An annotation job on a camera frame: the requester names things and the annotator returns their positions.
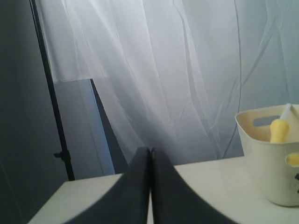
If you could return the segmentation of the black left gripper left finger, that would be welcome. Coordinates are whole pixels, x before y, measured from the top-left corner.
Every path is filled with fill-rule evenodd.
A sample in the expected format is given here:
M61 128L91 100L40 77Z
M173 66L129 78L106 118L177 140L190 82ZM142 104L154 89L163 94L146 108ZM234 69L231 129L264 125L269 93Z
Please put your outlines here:
M151 153L137 149L117 182L68 224L145 224L151 187Z

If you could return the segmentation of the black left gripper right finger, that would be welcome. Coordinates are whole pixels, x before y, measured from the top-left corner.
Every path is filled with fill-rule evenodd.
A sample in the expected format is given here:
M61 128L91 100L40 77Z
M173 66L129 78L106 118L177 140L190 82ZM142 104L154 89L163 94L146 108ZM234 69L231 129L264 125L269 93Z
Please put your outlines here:
M151 200L155 224L234 224L201 198L162 149L151 150Z

